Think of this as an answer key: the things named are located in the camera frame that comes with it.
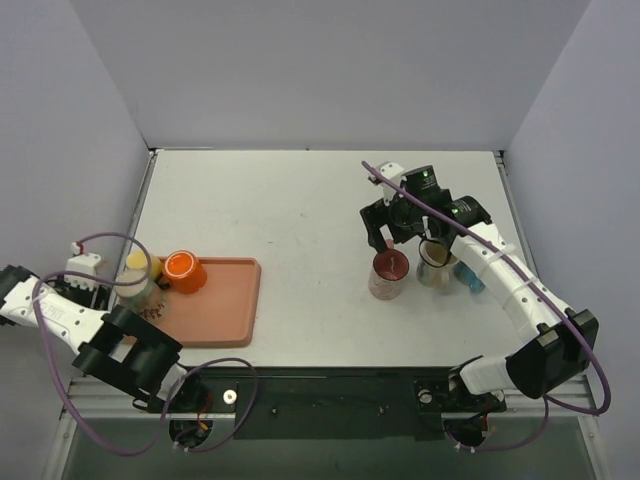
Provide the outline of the pink patterned mug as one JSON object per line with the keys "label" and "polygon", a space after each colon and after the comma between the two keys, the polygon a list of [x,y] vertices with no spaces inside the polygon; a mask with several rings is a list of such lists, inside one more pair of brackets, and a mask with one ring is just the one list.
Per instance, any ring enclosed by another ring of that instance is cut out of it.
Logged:
{"label": "pink patterned mug", "polygon": [[372,261],[368,280],[370,293],[379,300],[392,300],[398,297],[409,273],[409,260],[406,255],[395,249],[377,253]]}

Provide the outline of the beige patterned mug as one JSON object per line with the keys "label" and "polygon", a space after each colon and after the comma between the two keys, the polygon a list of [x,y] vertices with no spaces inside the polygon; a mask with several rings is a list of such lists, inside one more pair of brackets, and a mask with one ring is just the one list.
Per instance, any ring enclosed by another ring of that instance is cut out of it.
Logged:
{"label": "beige patterned mug", "polygon": [[450,290],[453,270],[459,259],[443,245],[433,240],[422,240],[420,261],[416,269],[418,281],[426,287],[447,292]]}

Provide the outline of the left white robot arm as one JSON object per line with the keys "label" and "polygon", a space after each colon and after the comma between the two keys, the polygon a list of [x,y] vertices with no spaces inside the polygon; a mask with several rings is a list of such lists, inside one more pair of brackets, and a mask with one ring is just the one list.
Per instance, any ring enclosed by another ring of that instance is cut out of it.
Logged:
{"label": "left white robot arm", "polygon": [[197,375],[183,377],[178,365],[182,345],[137,314],[117,305],[100,311],[76,304],[21,267],[1,270],[1,322],[38,326],[32,308],[39,298],[46,330],[75,354],[81,372],[128,394],[138,409],[159,412],[169,400],[171,412],[203,407],[206,388]]}

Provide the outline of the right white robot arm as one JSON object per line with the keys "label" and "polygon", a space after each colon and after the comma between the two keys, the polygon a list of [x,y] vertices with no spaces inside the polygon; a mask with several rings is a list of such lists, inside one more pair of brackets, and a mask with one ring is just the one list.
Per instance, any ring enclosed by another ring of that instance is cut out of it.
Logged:
{"label": "right white robot arm", "polygon": [[429,238],[460,260],[509,317],[522,345],[511,354],[478,357],[456,367],[449,402],[468,409],[483,394],[515,389],[538,399],[592,364],[599,323],[553,295],[517,257],[487,210],[471,196],[455,199],[439,186],[432,166],[407,171],[396,163],[367,165],[383,196],[360,211],[368,243],[386,251],[381,229],[394,243]]}

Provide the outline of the blue patterned mug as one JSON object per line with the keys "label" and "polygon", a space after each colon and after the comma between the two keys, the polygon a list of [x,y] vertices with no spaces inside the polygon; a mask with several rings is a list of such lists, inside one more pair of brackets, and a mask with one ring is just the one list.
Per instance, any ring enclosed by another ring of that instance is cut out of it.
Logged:
{"label": "blue patterned mug", "polygon": [[484,283],[464,262],[458,262],[453,273],[455,278],[462,285],[467,286],[472,294],[479,295],[485,290]]}

